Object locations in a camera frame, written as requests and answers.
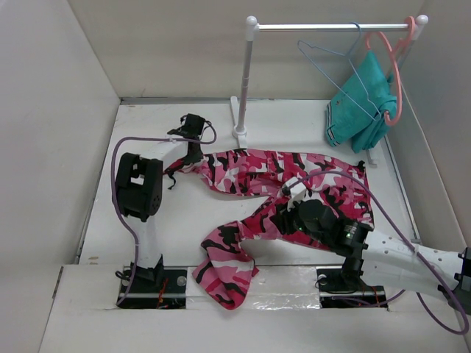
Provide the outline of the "pink camouflage trousers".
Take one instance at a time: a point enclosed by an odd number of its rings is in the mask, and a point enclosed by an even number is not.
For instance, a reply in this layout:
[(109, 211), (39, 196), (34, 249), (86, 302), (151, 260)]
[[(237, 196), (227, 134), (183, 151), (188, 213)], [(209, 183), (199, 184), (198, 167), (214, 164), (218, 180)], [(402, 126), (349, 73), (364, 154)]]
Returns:
[(316, 201), (339, 220), (351, 219), (368, 230), (374, 228), (364, 162), (350, 165), (323, 154), (233, 149), (204, 154), (196, 162), (182, 158), (165, 170), (169, 177), (177, 172), (197, 174), (216, 192), (265, 198), (250, 216), (215, 228), (201, 242), (206, 258), (192, 276), (227, 310), (241, 306), (258, 273), (255, 260), (241, 247), (243, 241), (284, 240), (330, 250), (329, 243), (313, 239), (291, 224), (286, 215), (288, 197), (282, 192), (290, 179), (303, 181), (303, 203)]

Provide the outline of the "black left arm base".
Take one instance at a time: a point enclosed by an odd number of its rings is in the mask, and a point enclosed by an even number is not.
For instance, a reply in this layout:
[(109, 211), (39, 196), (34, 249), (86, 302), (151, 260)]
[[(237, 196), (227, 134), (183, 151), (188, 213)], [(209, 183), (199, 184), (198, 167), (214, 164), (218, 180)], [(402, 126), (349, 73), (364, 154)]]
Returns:
[(127, 277), (129, 276), (130, 270), (126, 269), (120, 283), (117, 307), (136, 310), (180, 310), (186, 308), (187, 268), (165, 267), (157, 282), (139, 279), (138, 275), (135, 275), (129, 293), (122, 300), (127, 290)]

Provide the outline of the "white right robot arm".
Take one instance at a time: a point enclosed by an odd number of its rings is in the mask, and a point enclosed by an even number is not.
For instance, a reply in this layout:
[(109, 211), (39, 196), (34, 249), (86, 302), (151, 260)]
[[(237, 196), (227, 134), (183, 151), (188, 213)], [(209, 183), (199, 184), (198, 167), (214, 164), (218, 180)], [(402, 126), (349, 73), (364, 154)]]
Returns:
[(442, 299), (470, 312), (470, 250), (440, 251), (374, 231), (338, 217), (319, 200), (281, 206), (273, 218), (284, 235), (299, 232), (344, 258), (332, 283), (348, 290), (362, 286), (396, 287)]

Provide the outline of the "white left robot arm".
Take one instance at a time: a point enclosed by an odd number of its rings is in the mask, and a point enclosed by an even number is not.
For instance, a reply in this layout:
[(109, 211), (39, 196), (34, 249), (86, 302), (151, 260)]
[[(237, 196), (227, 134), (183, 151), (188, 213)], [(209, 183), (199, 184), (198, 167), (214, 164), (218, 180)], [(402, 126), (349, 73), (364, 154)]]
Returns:
[[(157, 264), (143, 267), (139, 257), (141, 239), (138, 233), (126, 223), (126, 217), (145, 223), (160, 208), (163, 198), (164, 171), (174, 162), (183, 160), (193, 163), (202, 157), (202, 145), (209, 145), (213, 139), (203, 141), (205, 130), (214, 130), (212, 123), (195, 114), (188, 113), (180, 119), (180, 126), (167, 132), (165, 138), (124, 137), (116, 143), (111, 157), (110, 179), (112, 203), (119, 221), (131, 234), (135, 247), (135, 259), (130, 271), (117, 272), (116, 276), (128, 283), (137, 281), (147, 291), (159, 290), (164, 281), (163, 258)], [(121, 145), (129, 141), (150, 142), (153, 150), (149, 154), (125, 152), (118, 156)]]

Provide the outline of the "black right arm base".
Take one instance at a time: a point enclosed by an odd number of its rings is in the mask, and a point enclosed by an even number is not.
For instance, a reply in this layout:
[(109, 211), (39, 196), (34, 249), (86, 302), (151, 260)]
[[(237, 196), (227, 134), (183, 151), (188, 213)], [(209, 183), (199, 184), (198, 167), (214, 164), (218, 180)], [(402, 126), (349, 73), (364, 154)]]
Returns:
[(354, 308), (386, 301), (386, 292), (382, 286), (349, 284), (341, 276), (341, 268), (320, 267), (316, 273), (315, 288), (319, 290), (322, 309)]

